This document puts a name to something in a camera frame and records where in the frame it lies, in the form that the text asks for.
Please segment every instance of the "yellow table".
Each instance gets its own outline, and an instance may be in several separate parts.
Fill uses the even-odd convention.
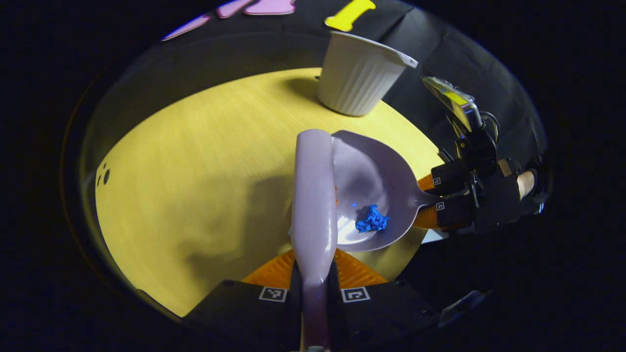
[[[441,164],[435,145],[383,102],[360,118],[322,106],[320,72],[278,71],[209,88],[152,115],[111,149],[96,176],[98,220],[132,285],[184,316],[222,279],[241,280],[290,249],[301,131],[378,139],[417,178]],[[413,228],[390,247],[351,254],[393,280],[425,233]]]

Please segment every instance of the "blue crumpled paper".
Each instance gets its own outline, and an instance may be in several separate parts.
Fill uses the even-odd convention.
[[[367,219],[359,221],[355,224],[359,232],[367,232],[372,230],[383,230],[387,227],[388,216],[382,216],[378,211],[378,205],[372,204],[367,212]]]

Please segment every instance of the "pink shape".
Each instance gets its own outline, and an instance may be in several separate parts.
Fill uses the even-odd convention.
[[[290,14],[294,13],[295,0],[260,0],[245,9],[245,14]]]
[[[229,18],[254,0],[234,0],[217,8],[217,16]]]
[[[176,38],[177,36],[183,34],[183,33],[187,33],[193,29],[196,29],[200,26],[202,26],[203,24],[205,24],[211,17],[203,14],[202,16],[195,18],[191,21],[189,21],[188,23],[184,24],[183,26],[179,27],[178,29],[176,29],[174,32],[168,34],[165,36],[165,38],[161,39],[161,41],[166,41],[172,38]]]

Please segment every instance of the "ribbed cup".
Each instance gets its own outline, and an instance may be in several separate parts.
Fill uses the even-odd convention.
[[[335,111],[363,116],[374,109],[407,66],[415,68],[417,61],[375,41],[333,31],[317,97]]]

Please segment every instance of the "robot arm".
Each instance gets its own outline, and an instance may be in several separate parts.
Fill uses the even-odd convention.
[[[498,158],[500,126],[493,114],[480,111],[472,96],[447,81],[423,78],[424,84],[452,114],[448,121],[456,134],[456,158],[431,170],[422,190],[442,196],[432,205],[437,227],[467,227],[487,232],[521,216],[541,212],[551,192],[552,175],[543,156],[523,170],[516,160]],[[493,128],[488,128],[490,121]]]

